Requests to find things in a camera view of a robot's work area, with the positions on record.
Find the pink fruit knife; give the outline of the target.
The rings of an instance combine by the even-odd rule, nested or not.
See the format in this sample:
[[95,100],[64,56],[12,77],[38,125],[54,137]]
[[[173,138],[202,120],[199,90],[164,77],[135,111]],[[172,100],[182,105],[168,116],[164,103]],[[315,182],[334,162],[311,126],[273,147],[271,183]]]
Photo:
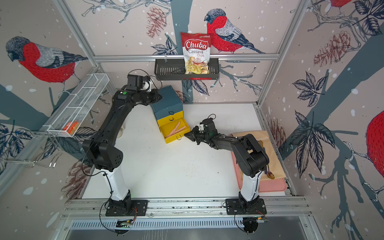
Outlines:
[[176,129],[176,128],[173,129],[173,130],[166,136],[166,138],[169,138],[170,136],[172,136],[172,135],[174,135],[174,134],[176,134],[176,133],[179,133],[179,132],[183,131],[185,128],[186,128],[186,126],[183,126],[183,127],[179,128],[179,129]]
[[176,124],[176,126],[175,126],[175,127],[172,129],[172,131],[168,134],[168,137],[169,137],[169,136],[172,136],[172,135],[176,132],[176,130],[179,128],[180,124],[181,124],[181,122],[178,122],[178,123]]

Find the teal yellow drawer cabinet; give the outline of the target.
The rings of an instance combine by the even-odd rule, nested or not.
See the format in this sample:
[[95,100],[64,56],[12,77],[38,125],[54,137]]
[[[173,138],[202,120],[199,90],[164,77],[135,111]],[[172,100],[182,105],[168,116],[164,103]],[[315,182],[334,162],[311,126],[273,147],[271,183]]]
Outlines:
[[[173,141],[180,140],[184,134],[190,132],[191,129],[185,120],[183,103],[173,87],[166,86],[159,90],[163,98],[159,102],[151,104],[151,108],[160,132],[162,133],[166,144],[169,144]],[[166,138],[178,122],[181,122],[179,128],[183,126],[186,126],[186,128],[183,131]]]

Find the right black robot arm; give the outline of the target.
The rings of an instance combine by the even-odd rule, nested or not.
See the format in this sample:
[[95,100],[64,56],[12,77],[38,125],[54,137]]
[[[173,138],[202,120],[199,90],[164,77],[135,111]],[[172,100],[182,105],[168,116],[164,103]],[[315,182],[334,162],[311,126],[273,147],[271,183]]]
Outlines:
[[232,137],[218,133],[213,118],[203,120],[185,137],[197,143],[205,143],[215,150],[228,150],[235,155],[237,165],[243,172],[243,185],[239,193],[239,204],[242,209],[255,206],[260,198],[259,186],[261,176],[270,162],[264,148],[256,138],[247,134],[243,137]]

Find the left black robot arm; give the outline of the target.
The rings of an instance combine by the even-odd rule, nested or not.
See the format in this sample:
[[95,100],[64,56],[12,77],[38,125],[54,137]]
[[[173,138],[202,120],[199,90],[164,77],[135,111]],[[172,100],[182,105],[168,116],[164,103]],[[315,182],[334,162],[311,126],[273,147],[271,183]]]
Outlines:
[[119,131],[135,106],[148,106],[161,99],[157,89],[145,91],[124,86],[114,94],[112,107],[101,128],[91,139],[83,142],[88,160],[103,174],[110,187],[107,200],[109,216],[128,215],[135,210],[120,168],[124,154],[115,147]]

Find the red Chuba chips bag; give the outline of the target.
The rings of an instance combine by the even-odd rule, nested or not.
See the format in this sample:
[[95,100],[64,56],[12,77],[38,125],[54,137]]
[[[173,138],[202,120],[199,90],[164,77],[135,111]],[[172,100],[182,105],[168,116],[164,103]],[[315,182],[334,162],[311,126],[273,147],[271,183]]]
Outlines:
[[209,74],[211,35],[181,33],[181,40],[186,74]]

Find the orange item in shelf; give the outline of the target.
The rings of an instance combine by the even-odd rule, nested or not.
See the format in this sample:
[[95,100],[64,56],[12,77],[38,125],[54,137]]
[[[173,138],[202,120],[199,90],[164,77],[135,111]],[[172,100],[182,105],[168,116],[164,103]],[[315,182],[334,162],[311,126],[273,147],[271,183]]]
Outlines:
[[77,121],[68,122],[64,128],[63,131],[67,132],[69,135],[74,135],[76,130],[79,128],[80,123]]

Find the gold spoon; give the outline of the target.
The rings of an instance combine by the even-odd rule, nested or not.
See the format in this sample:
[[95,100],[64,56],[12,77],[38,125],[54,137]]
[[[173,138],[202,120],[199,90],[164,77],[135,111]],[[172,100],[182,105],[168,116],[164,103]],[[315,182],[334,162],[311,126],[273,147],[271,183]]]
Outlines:
[[266,170],[266,175],[271,180],[275,179],[275,175],[270,170]]

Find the pink tray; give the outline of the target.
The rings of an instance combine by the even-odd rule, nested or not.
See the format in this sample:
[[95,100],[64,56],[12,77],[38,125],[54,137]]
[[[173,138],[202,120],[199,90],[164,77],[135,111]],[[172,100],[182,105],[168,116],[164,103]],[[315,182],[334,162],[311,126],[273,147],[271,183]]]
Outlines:
[[[235,168],[236,178],[239,189],[243,186],[243,172],[240,170],[240,167],[237,164],[234,153],[232,153],[233,164]],[[267,196],[269,194],[273,195],[276,193],[276,196],[284,196],[283,192],[287,189],[287,184],[283,178],[280,179],[269,179],[266,175],[262,175],[261,183],[259,186],[259,193],[262,196]]]

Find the metal hook rack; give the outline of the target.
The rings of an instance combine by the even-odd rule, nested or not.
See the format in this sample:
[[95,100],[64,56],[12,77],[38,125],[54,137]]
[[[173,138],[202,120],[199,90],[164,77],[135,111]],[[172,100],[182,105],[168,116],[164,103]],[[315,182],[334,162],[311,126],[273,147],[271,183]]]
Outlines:
[[57,134],[32,132],[32,139],[27,143],[27,146],[17,153],[15,158],[11,157],[11,149],[6,149],[4,154],[8,154],[8,156],[1,156],[1,163],[25,165],[29,168],[39,166],[53,169],[63,153],[64,150],[59,144]]

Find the black wall basket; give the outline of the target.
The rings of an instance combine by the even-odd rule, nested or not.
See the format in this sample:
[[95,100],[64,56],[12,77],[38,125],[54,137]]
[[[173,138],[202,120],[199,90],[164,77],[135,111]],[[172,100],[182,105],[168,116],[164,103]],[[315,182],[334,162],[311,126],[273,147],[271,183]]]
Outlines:
[[218,80],[220,75],[219,59],[210,59],[209,74],[186,74],[183,59],[156,59],[155,76],[160,81],[182,80]]

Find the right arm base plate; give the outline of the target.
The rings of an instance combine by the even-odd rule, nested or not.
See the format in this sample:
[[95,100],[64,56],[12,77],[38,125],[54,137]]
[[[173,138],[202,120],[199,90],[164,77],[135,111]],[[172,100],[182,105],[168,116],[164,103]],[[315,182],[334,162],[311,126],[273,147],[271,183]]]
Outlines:
[[257,198],[251,202],[241,199],[226,199],[227,215],[266,215],[267,209],[263,199]]

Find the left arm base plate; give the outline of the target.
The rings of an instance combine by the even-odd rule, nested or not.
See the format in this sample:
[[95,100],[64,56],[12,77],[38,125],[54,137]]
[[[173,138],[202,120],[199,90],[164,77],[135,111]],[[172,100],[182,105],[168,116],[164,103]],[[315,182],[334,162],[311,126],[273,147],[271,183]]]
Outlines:
[[145,216],[148,203],[148,200],[109,200],[106,210],[106,217]]

